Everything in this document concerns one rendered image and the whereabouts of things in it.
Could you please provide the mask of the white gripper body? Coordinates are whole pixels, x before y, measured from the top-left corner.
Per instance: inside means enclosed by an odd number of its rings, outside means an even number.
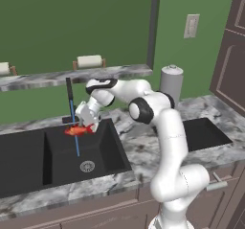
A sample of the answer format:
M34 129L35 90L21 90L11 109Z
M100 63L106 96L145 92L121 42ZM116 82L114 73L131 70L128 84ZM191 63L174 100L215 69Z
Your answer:
M90 127L93 132L96 132L99 126L99 103L81 102L76 109L76 115L79 118L79 124Z

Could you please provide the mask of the red orange fish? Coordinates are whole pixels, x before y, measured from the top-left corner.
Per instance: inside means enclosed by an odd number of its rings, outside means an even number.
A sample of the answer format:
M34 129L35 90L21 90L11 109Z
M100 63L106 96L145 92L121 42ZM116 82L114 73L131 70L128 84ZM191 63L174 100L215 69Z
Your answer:
M81 136L86 133L92 133L93 132L93 127L94 125L91 124L89 126L79 126L79 125L74 125L66 128L64 130L64 133L66 135L71 135L71 136Z

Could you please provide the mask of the black sink tap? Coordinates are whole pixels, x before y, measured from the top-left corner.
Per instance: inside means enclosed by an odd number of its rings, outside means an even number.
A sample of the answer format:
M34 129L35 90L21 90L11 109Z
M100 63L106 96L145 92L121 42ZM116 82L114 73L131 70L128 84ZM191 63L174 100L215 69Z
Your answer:
M67 94L68 94L68 101L70 107L70 115L67 117L63 117L62 123L63 124L76 123L79 121L79 118L76 115L76 108L74 106L73 90L72 90L72 84L70 78L66 79L66 86L67 86Z

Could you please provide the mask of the black double sink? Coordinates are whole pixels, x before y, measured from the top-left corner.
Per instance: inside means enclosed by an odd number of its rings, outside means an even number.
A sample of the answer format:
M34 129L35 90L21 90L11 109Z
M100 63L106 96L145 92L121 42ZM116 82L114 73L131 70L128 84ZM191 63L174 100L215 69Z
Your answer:
M66 135L53 126L0 135L0 198L21 195L110 174L131 166L110 119L96 132Z

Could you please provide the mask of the black tray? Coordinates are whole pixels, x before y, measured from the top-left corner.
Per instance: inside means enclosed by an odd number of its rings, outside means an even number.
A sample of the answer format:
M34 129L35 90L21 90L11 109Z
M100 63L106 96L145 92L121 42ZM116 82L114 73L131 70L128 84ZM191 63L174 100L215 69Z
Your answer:
M183 122L189 151L197 151L230 144L232 140L208 118Z

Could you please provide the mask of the blue water stream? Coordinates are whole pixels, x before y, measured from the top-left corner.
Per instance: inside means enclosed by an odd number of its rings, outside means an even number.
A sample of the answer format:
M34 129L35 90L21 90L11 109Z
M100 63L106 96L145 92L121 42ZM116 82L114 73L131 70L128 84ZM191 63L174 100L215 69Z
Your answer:
M73 104L73 100L70 99L70 100L69 100L69 103L70 103L70 110L71 110L71 116L72 116L72 123L73 123L73 125L75 126L75 124L76 124L76 119L75 119L75 112L74 112L74 104ZM75 135L75 143L76 143L77 157L80 157L80 154L79 154L79 146L78 146L78 137L77 137L77 135Z

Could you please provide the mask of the marble window ledge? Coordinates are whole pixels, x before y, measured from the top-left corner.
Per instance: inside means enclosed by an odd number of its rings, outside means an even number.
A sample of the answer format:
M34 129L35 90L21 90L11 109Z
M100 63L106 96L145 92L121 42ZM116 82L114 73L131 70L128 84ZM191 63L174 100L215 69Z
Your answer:
M65 85L67 78L70 78L72 83L85 83L90 79L144 77L149 76L152 73L153 70L146 64L136 64L82 69L77 71L10 76L0 78L0 92Z

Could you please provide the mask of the white paper towel roll holder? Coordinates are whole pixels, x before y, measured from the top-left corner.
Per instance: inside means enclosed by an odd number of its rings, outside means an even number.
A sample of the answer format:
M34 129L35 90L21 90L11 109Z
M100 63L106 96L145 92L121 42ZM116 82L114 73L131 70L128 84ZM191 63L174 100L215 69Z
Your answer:
M104 67L105 59L101 55L81 56L73 61L73 69Z
M17 75L16 68L8 62L0 62L0 76Z

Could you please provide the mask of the white lidded canister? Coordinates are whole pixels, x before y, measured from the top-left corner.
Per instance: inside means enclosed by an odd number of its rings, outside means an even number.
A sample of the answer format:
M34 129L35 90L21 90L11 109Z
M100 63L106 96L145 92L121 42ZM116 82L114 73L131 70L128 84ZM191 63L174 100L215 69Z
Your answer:
M184 71L174 64L165 66L161 70L160 91L167 93L174 101L174 107L178 106Z

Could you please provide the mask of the brown cupboard front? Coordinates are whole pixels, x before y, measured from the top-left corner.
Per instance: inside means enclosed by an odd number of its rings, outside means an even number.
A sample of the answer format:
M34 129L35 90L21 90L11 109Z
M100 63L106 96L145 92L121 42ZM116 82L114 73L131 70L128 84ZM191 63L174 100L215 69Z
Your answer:
M0 221L0 229L147 229L159 211L149 188Z

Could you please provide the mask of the tall brown cupboard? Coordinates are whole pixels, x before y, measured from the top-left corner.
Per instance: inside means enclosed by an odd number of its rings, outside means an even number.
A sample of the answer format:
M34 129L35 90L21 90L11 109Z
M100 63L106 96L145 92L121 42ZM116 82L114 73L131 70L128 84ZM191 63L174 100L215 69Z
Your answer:
M245 0L233 0L211 92L245 118Z

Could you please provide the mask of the grey window frame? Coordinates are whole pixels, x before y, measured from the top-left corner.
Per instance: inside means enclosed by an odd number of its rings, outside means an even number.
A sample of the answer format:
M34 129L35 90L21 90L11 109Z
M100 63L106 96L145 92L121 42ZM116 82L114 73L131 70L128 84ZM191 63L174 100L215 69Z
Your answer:
M153 69L160 0L151 0L146 65Z

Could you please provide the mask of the white wall socket plate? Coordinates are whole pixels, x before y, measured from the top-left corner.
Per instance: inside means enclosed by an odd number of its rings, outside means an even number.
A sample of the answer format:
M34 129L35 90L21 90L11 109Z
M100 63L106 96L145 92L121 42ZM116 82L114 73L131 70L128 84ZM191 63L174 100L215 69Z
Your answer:
M194 38L196 36L199 14L188 14L186 20L186 27L184 31L184 38Z

